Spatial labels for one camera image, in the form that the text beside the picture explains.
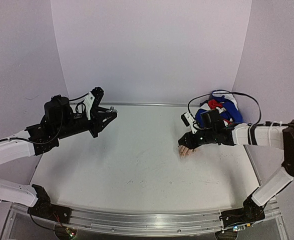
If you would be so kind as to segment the clear nail polish bottle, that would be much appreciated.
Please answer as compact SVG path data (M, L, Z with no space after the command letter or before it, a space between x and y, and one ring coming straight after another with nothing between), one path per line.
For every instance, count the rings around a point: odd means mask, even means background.
M109 112L111 113L117 113L118 111L116 109L114 109L113 106L110 107Z

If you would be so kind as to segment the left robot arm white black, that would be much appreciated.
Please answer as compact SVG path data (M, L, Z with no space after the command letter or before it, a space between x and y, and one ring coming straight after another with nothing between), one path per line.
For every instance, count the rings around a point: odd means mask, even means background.
M9 137L0 139L0 166L19 159L43 155L60 145L60 140L89 132L93 138L117 117L117 111L101 107L104 96L101 87L79 97L80 102L71 107L71 99L55 95L44 105L40 123L26 127ZM23 185L0 178L0 201L34 208L48 219L54 207L45 189L39 185Z

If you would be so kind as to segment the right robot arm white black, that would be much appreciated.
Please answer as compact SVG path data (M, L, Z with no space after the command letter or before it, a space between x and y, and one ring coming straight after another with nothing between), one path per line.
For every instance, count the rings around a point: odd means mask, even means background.
M178 141L184 151L203 145L245 146L264 152L278 152L280 166L243 202L242 208L225 211L225 220L256 221L264 217L267 202L294 180L294 120L289 123L233 123L226 125L217 110L201 114L203 125L199 125L190 112L181 116L190 128Z

